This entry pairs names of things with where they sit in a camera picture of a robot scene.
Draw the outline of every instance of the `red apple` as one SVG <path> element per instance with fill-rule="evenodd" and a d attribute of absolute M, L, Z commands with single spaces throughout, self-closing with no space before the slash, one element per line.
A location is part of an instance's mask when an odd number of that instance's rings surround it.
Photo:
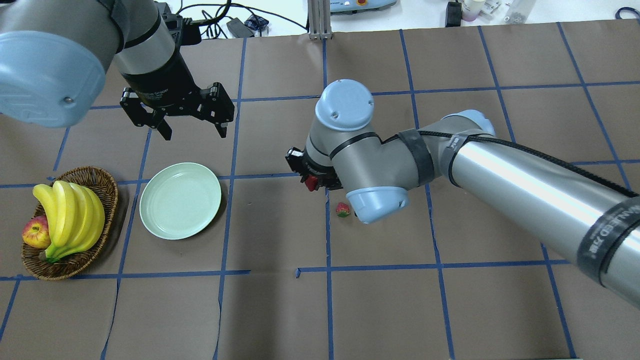
<path fill-rule="evenodd" d="M 32 218 L 22 230 L 22 239 L 36 249 L 46 249 L 51 245 L 49 222 L 46 215 Z"/>

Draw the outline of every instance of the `fruit basket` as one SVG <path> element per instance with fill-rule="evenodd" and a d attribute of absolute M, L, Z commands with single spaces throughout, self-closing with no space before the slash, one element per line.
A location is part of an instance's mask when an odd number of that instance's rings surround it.
<path fill-rule="evenodd" d="M 42 249 L 36 249 L 22 243 L 22 264 L 40 280 L 62 280 L 82 272 L 100 254 L 105 243 L 109 240 L 109 233 L 118 206 L 118 185 L 113 176 L 98 167 L 79 167 L 69 170 L 56 178 L 70 183 L 86 186 L 98 195 L 104 207 L 104 228 L 98 241 L 89 250 L 77 252 L 60 259 L 55 264 L 41 260 Z M 40 203 L 36 207 L 33 217 L 44 215 Z"/>

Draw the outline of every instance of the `light blue cap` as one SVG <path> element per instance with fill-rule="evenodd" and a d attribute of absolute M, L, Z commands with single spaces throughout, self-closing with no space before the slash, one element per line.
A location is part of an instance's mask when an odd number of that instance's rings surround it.
<path fill-rule="evenodd" d="M 355 80 L 330 83 L 316 104 L 317 119 L 333 130 L 360 130 L 370 123 L 372 116 L 373 96 L 366 86 Z"/>
<path fill-rule="evenodd" d="M 45 127 L 75 125 L 104 87 L 87 48 L 40 31 L 0 34 L 0 112 Z"/>
<path fill-rule="evenodd" d="M 353 190 L 347 193 L 347 199 L 358 219 L 365 224 L 376 222 L 409 205 L 408 192 L 396 186 Z"/>
<path fill-rule="evenodd" d="M 493 128 L 493 124 L 491 123 L 491 120 L 489 120 L 486 117 L 484 117 L 484 114 L 481 113 L 480 111 L 473 110 L 473 109 L 465 110 L 465 111 L 461 111 L 459 113 L 447 115 L 447 116 L 443 117 L 443 119 L 445 119 L 447 117 L 450 117 L 450 116 L 466 117 L 467 119 L 471 120 L 472 122 L 475 122 L 476 125 L 478 125 L 483 131 L 486 131 L 487 133 L 490 133 L 491 135 L 495 136 L 495 129 Z"/>

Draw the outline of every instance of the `red strawberry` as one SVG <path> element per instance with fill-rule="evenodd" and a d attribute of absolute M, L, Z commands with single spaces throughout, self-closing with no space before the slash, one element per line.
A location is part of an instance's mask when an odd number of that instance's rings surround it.
<path fill-rule="evenodd" d="M 341 218 L 346 218 L 351 213 L 351 210 L 349 209 L 349 205 L 339 202 L 338 206 L 335 208 L 335 213 Z"/>

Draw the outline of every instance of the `white plate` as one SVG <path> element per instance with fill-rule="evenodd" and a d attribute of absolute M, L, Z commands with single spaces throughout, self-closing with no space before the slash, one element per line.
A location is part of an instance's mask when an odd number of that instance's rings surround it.
<path fill-rule="evenodd" d="M 220 182 L 211 170 L 196 163 L 179 163 L 149 181 L 140 198 L 140 218 L 159 238 L 184 239 L 213 220 L 220 200 Z"/>

